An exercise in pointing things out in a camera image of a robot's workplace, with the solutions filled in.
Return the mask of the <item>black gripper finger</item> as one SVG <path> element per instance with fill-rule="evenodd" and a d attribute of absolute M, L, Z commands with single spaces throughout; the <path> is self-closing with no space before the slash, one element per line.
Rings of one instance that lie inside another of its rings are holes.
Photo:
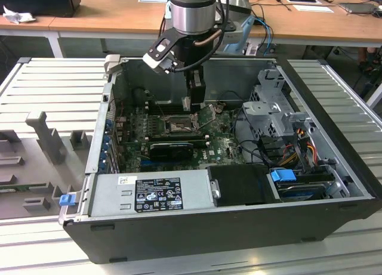
<path fill-rule="evenodd" d="M 201 108 L 201 103 L 205 100 L 206 84 L 204 80 L 204 68 L 188 70 L 186 76 L 186 107 L 190 112 L 197 112 Z"/>

